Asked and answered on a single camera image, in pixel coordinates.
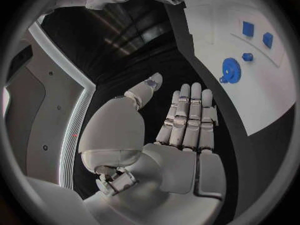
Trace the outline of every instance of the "led light strip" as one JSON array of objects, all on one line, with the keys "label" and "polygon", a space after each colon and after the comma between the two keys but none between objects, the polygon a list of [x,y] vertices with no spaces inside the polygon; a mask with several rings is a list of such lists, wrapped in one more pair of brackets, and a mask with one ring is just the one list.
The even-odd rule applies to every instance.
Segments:
[{"label": "led light strip", "polygon": [[59,159],[59,185],[64,188],[73,189],[73,167],[78,135],[96,86],[56,47],[38,22],[34,22],[28,30],[48,56],[83,87],[83,91],[69,118]]}]

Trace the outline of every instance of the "blue cube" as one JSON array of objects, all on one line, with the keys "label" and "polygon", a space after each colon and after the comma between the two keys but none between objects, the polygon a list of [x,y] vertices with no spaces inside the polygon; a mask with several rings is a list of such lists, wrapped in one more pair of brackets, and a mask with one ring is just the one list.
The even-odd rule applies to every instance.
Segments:
[{"label": "blue cube", "polygon": [[266,32],[262,38],[263,43],[270,49],[272,48],[273,35],[269,32]]},{"label": "blue cube", "polygon": [[246,35],[247,37],[253,37],[254,35],[254,24],[243,21],[242,22],[242,34]]}]

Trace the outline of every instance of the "blue gear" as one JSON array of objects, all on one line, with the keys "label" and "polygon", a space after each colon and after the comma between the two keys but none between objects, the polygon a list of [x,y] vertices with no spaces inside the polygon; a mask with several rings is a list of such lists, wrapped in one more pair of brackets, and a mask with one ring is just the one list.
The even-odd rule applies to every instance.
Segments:
[{"label": "blue gear", "polygon": [[241,67],[240,64],[234,58],[226,58],[223,61],[223,79],[231,84],[237,83],[241,79]]}]

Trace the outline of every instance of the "blue object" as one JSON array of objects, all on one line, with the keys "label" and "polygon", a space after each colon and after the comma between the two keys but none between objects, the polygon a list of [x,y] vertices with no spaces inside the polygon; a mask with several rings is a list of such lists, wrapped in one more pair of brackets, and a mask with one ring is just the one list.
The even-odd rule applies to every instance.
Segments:
[{"label": "blue object", "polygon": [[254,35],[254,24],[243,21],[242,22],[242,34],[248,36],[248,37],[253,37]]},{"label": "blue object", "polygon": [[243,53],[241,58],[246,62],[250,62],[250,61],[253,61],[253,54],[252,53]]},{"label": "blue object", "polygon": [[272,48],[273,35],[269,32],[266,32],[262,38],[263,43],[270,49]]},{"label": "blue object", "polygon": [[220,83],[235,84],[241,79],[240,64],[234,58],[226,58],[222,65],[223,76],[220,77]]}]

